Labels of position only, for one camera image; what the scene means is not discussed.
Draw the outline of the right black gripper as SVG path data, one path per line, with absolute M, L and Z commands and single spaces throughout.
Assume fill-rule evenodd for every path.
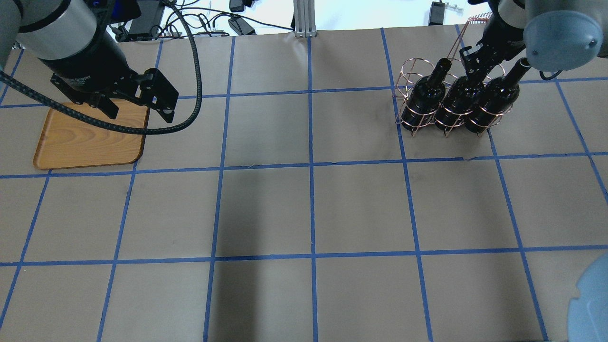
M 524 29 L 512 26 L 498 14 L 493 14 L 487 22 L 484 34 L 475 46 L 459 50 L 467 76 L 483 76 L 482 84 L 504 76 L 502 61 L 512 60 L 525 48 Z

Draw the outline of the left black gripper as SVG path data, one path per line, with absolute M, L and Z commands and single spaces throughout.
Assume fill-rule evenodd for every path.
M 124 99 L 155 110 L 171 124 L 179 93 L 157 68 L 143 74 L 133 71 L 124 52 L 104 29 L 72 56 L 56 60 L 43 58 L 52 72 L 51 83 L 76 104 L 86 103 L 116 119 L 119 107 L 111 99 Z

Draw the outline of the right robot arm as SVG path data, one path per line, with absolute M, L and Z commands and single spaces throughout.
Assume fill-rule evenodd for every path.
M 517 76 L 533 68 L 543 80 L 607 57 L 605 0 L 489 0 L 488 6 L 484 34 L 459 52 L 467 76 L 487 76 L 522 52 Z

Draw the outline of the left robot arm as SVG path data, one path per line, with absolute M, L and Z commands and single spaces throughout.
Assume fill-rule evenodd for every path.
M 52 71 L 51 83 L 74 104 L 115 119 L 115 99 L 145 106 L 172 123 L 178 91 L 163 73 L 130 68 L 124 52 L 84 0 L 3 0 L 9 34 Z

